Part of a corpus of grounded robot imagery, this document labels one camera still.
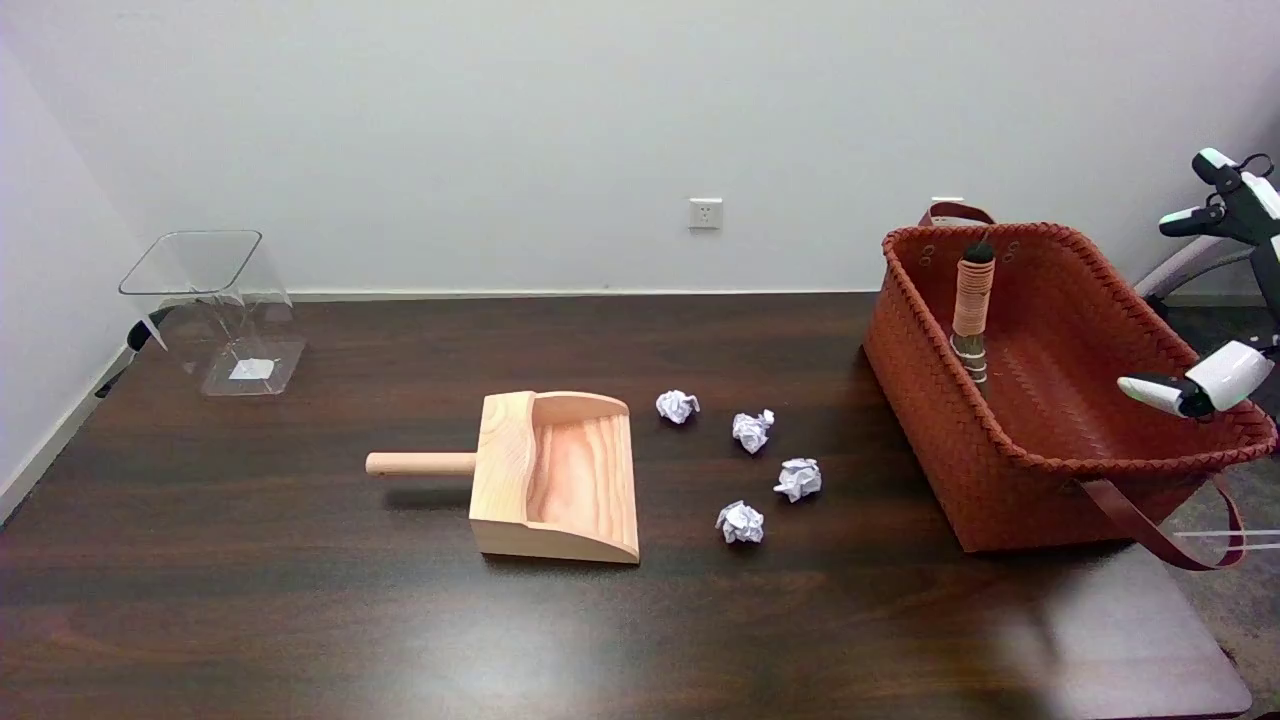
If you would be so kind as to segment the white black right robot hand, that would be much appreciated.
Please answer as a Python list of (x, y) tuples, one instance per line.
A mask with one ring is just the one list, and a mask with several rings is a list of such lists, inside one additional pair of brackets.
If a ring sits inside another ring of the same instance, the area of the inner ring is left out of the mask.
[[(1235, 161), (1216, 149), (1192, 159), (1196, 176), (1213, 192), (1199, 206), (1170, 213), (1158, 222), (1169, 238), (1190, 242), (1162, 261), (1134, 287), (1157, 313), (1165, 299), (1212, 269), (1247, 261), (1272, 319), (1279, 318), (1279, 197), (1270, 183), (1275, 169), (1254, 174), (1252, 156)], [(1249, 398), (1271, 375), (1277, 337), (1233, 340), (1196, 360), (1181, 375), (1137, 374), (1117, 379), (1125, 396), (1162, 413), (1204, 420)]]

